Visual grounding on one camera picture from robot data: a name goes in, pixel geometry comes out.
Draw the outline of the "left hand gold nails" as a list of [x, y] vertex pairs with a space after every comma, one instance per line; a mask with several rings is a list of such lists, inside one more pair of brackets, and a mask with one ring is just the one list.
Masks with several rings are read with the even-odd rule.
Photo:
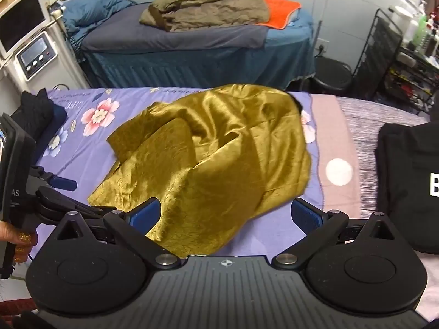
[[0, 223], [0, 241], [14, 244], [14, 263], [24, 263], [32, 251], [32, 248], [37, 245], [38, 236], [36, 232], [23, 232], [15, 228], [12, 224], [2, 221]]

